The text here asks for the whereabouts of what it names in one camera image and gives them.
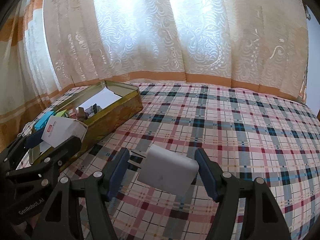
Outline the left hand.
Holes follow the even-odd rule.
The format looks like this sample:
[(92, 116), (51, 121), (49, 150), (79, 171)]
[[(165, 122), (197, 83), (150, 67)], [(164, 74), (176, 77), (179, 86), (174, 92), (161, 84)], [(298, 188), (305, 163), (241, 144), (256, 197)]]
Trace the left hand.
[(18, 239), (31, 239), (34, 229), (38, 220), (38, 216), (31, 217), (27, 219), (25, 222), (14, 225), (11, 224), (11, 227), (15, 231), (16, 235), (18, 236)]

